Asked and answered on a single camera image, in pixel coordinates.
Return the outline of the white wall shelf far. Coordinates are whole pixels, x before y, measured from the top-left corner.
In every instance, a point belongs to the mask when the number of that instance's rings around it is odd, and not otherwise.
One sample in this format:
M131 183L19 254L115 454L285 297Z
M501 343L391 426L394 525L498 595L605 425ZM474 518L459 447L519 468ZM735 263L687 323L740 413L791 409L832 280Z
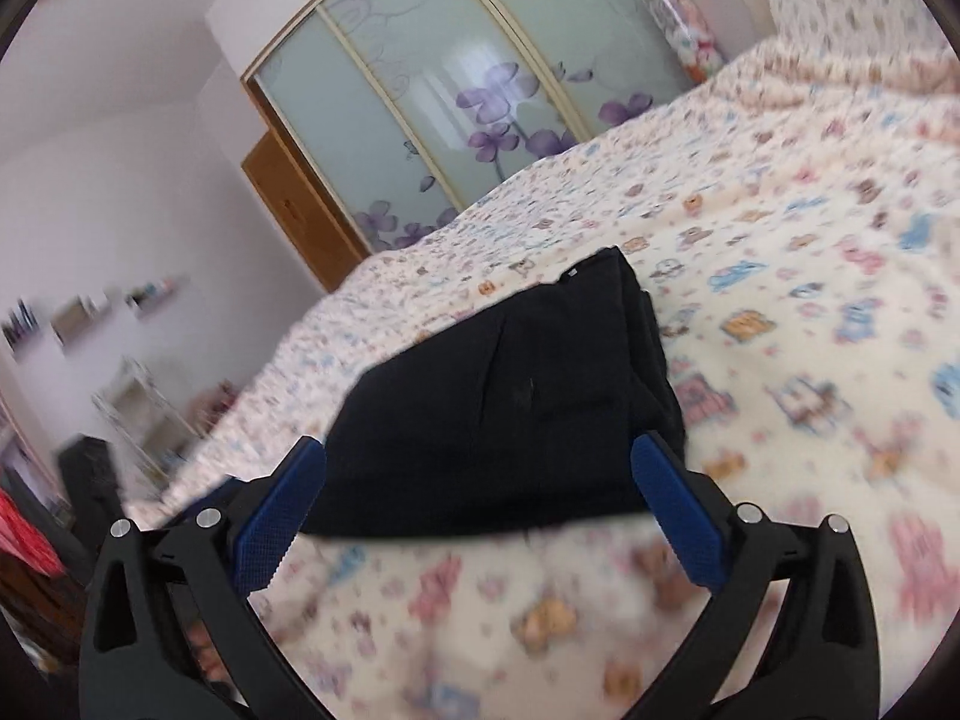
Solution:
M81 340L94 327L98 327L112 309L112 301L107 294L99 299L91 296L76 296L60 309L53 312L50 330L62 348L68 348Z

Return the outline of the white wall shelf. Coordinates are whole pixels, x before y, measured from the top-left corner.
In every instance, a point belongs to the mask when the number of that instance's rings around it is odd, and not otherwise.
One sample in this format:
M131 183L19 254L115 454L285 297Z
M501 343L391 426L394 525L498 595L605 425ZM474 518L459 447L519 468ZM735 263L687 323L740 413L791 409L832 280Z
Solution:
M50 330L62 348L68 348L81 340L94 327L98 327L112 309L112 301L107 294L99 299L91 296L76 296L60 309L53 312Z
M160 281L140 284L125 294L124 304L135 316L146 316L151 310L158 309L172 296L176 296L185 283L187 283L185 275L174 275Z
M31 307L20 299L2 320L2 335L13 356L18 356L41 332Z

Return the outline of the white wall shelf near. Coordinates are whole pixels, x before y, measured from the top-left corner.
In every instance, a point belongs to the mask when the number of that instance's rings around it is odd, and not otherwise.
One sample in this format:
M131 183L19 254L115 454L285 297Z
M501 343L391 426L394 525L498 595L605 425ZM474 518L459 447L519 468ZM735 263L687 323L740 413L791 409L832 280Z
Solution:
M187 283L185 275L174 275L160 281L140 284L125 294L124 304L135 316L146 316L151 310L158 309L172 296L176 296L185 283Z

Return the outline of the clear tube of plush toys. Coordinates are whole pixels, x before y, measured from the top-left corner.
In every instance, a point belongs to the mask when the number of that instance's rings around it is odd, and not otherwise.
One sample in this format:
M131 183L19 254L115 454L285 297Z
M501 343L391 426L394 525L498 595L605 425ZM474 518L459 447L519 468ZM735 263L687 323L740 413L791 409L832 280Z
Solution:
M643 0L652 20L695 85L708 82L726 60L695 0Z

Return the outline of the teddy print pillow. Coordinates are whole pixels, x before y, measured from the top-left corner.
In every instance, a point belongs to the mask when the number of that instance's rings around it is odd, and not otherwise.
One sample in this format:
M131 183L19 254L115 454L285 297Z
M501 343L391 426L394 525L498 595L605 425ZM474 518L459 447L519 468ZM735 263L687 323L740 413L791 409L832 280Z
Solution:
M768 0L776 34L828 54L887 55L950 46L923 0Z

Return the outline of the frosted glass sliding wardrobe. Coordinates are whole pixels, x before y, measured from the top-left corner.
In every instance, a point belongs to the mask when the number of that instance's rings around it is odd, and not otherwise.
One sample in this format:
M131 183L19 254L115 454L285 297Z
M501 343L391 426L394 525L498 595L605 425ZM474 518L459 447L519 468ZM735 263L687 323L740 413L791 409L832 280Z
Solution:
M249 82L366 252L688 88L643 0L313 0Z

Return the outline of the black pants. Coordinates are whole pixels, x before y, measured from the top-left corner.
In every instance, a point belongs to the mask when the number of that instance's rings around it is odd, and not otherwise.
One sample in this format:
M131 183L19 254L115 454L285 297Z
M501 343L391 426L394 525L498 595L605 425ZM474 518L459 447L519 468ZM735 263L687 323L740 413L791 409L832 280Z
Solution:
M449 538L637 514L647 433L685 452L651 296L607 247L364 372L302 529Z

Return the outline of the brown wooden door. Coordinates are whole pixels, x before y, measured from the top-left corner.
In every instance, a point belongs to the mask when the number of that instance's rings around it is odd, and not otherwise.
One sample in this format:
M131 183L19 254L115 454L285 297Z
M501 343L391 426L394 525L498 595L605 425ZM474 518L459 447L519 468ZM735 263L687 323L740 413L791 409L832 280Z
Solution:
M245 177L320 286L333 293L370 252L324 187L272 130L241 163Z

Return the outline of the white storage rack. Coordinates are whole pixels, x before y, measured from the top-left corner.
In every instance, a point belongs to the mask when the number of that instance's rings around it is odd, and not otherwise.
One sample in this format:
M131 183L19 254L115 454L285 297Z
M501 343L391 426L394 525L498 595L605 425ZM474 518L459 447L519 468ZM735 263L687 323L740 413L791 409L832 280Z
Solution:
M189 460L199 433L161 392L148 367L128 356L91 399L99 415L132 449L148 497L158 499Z

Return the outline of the pink plush toy pile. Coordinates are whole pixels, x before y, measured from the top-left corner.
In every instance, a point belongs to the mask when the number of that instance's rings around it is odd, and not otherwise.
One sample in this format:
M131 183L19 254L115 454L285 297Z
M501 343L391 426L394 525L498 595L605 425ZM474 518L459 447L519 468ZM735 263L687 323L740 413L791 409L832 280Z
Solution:
M185 410L185 421L199 436L208 436L221 418L235 406L238 397L239 390L235 384L222 380L190 400Z

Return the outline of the red patterned cloth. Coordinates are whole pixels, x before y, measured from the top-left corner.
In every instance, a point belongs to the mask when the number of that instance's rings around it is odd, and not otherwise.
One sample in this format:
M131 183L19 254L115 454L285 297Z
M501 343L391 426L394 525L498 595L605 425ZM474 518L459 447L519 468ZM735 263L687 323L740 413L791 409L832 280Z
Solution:
M0 491L0 550L47 577L62 577L65 573L52 544L23 517L5 491Z

